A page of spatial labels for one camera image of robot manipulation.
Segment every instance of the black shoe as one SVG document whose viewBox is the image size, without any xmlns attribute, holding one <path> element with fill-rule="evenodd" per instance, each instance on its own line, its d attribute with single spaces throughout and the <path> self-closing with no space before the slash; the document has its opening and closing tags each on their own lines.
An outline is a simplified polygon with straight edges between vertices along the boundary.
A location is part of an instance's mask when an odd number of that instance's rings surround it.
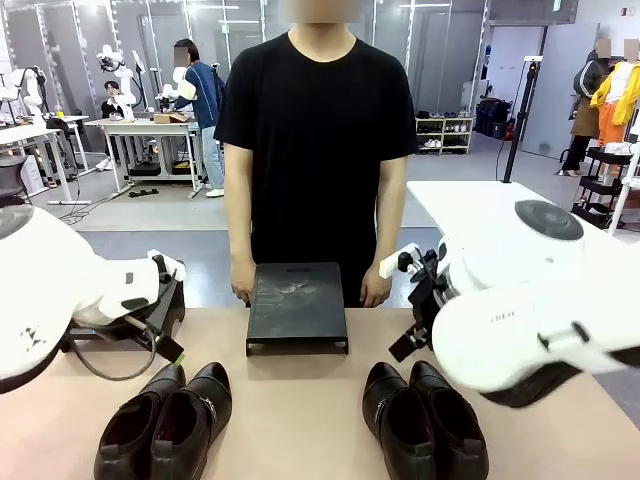
<svg viewBox="0 0 640 480">
<path fill-rule="evenodd" d="M 227 372 L 210 363 L 167 400 L 151 443 L 151 479 L 198 480 L 230 417 Z"/>
<path fill-rule="evenodd" d="M 380 362 L 371 369 L 362 411 L 391 480 L 435 480 L 431 422 L 420 396 L 391 365 Z"/>
<path fill-rule="evenodd" d="M 486 479 L 487 444 L 471 405 L 427 362 L 413 366 L 410 385 L 420 393 L 433 423 L 438 479 Z"/>
<path fill-rule="evenodd" d="M 118 409 L 100 438 L 93 466 L 96 480 L 149 478 L 149 448 L 160 412 L 166 399 L 184 385 L 182 367 L 169 364 Z"/>
</svg>

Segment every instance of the seated person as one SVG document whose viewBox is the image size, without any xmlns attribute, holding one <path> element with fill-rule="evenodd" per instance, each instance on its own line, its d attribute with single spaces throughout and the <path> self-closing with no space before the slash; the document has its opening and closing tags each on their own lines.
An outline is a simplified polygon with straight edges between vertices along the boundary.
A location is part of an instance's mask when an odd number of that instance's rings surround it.
<svg viewBox="0 0 640 480">
<path fill-rule="evenodd" d="M 118 85 L 118 82 L 109 80 L 104 84 L 104 88 L 107 91 L 107 95 L 109 95 L 109 98 L 102 102 L 102 118 L 109 118 L 109 115 L 111 115 L 112 113 L 119 113 L 124 117 L 122 108 L 120 108 L 120 106 L 116 104 L 115 100 L 116 95 L 120 95 L 120 85 Z M 118 155 L 118 149 L 116 147 L 116 139 L 113 137 L 111 137 L 111 148 L 113 149 L 113 156 L 115 157 L 116 162 L 119 163 L 120 157 Z M 113 165 L 111 164 L 111 158 L 109 157 L 109 147 L 107 145 L 105 145 L 104 147 L 104 154 L 107 156 L 107 158 L 98 163 L 98 165 L 96 165 L 96 168 L 100 171 L 112 170 Z"/>
</svg>

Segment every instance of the short sleeve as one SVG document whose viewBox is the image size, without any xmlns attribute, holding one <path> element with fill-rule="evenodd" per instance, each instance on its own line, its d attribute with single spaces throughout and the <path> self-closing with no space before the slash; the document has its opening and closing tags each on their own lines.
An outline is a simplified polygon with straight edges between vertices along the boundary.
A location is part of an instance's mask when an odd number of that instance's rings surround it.
<svg viewBox="0 0 640 480">
<path fill-rule="evenodd" d="M 256 140 L 256 96 L 252 59 L 241 53 L 233 63 L 214 137 L 253 150 Z"/>
<path fill-rule="evenodd" d="M 381 161 L 406 157 L 418 151 L 413 99 L 407 75 L 400 62 L 394 59 L 385 79 L 380 115 L 384 119 L 380 122 L 380 138 L 384 140 L 381 140 L 382 145 L 378 150 Z"/>
</svg>

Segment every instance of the brown skirt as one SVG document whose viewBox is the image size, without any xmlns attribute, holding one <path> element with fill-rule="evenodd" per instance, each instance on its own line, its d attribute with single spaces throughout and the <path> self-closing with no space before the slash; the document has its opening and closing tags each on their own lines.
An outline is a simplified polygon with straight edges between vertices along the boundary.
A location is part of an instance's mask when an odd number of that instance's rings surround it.
<svg viewBox="0 0 640 480">
<path fill-rule="evenodd" d="M 582 98 L 578 106 L 578 113 L 573 122 L 571 135 L 580 137 L 598 138 L 600 129 L 598 127 L 599 110 L 591 106 L 591 99 Z"/>
</svg>

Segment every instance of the black chair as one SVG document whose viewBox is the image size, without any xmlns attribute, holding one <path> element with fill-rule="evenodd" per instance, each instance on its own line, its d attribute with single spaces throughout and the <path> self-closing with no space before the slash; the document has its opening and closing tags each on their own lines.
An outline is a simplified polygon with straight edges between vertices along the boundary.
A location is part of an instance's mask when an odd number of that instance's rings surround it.
<svg viewBox="0 0 640 480">
<path fill-rule="evenodd" d="M 20 194 L 27 195 L 27 189 L 20 177 L 26 155 L 0 156 L 0 208 L 11 205 L 24 205 Z"/>
</svg>

